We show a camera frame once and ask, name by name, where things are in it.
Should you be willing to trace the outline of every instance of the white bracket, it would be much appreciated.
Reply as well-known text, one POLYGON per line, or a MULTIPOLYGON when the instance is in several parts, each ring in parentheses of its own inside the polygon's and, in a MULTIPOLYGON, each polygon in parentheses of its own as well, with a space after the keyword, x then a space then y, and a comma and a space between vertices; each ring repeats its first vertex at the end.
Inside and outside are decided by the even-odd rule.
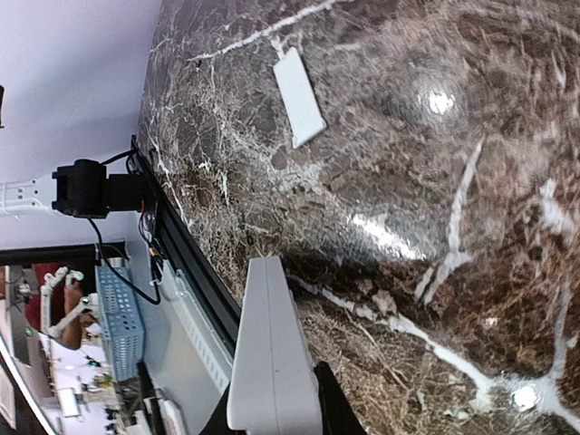
POLYGON ((58 214, 53 210, 56 180, 51 175, 0 183, 0 216, 32 213, 58 214))

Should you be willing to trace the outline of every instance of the person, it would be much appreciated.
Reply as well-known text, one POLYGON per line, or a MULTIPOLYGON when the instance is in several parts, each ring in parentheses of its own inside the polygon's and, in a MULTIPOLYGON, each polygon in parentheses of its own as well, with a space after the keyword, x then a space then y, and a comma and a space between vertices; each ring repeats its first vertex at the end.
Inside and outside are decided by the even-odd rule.
MULTIPOLYGON (((58 263, 47 263, 40 265, 33 265, 34 273, 38 278, 38 283, 40 286, 44 284, 44 276, 46 274, 55 274, 56 271, 63 265, 58 263)), ((51 324, 58 324, 68 313, 70 313, 76 305, 81 302, 81 298, 84 296, 83 291, 86 294, 94 292, 94 273, 91 275, 91 268, 89 267, 88 274, 85 273, 86 267, 67 265, 73 270, 80 270, 84 272, 85 279, 82 281, 75 281, 71 285, 65 283, 65 279, 58 284, 53 290, 53 296, 51 299, 51 324)), ((41 326, 41 307, 42 298, 40 295, 33 296, 25 307, 25 315, 28 323, 38 332, 42 331, 41 326)), ((96 322, 96 319, 90 314, 81 314, 77 316, 66 328, 63 329, 63 333, 60 338, 55 338, 54 340, 61 344, 62 346, 71 349, 78 350, 81 347, 82 338, 84 336, 84 330, 90 327, 96 322)))

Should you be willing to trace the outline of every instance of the marble countertop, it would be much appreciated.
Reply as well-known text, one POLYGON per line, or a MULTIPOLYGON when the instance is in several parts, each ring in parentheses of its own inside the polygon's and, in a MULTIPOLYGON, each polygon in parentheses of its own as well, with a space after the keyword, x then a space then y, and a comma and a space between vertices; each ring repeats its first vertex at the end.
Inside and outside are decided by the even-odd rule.
POLYGON ((238 302, 282 257, 370 434, 574 434, 579 59, 572 1, 166 0, 140 146, 238 302))

